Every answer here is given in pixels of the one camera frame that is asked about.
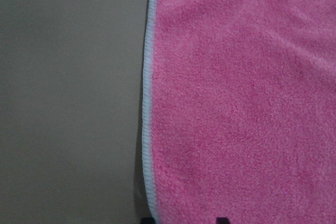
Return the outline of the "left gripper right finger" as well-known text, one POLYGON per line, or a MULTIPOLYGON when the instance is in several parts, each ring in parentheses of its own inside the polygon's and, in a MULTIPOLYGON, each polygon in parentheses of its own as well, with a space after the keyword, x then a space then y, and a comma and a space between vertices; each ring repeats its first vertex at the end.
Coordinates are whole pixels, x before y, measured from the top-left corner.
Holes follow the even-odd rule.
POLYGON ((227 217, 217 217, 216 224, 228 224, 228 218, 227 217))

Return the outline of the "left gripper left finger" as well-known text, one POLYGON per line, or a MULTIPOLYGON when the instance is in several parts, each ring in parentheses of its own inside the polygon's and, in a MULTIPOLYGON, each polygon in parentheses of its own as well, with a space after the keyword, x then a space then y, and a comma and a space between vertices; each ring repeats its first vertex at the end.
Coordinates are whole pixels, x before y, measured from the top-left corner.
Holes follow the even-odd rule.
POLYGON ((140 224, 155 224, 155 220, 153 217, 145 217, 141 219, 140 224))

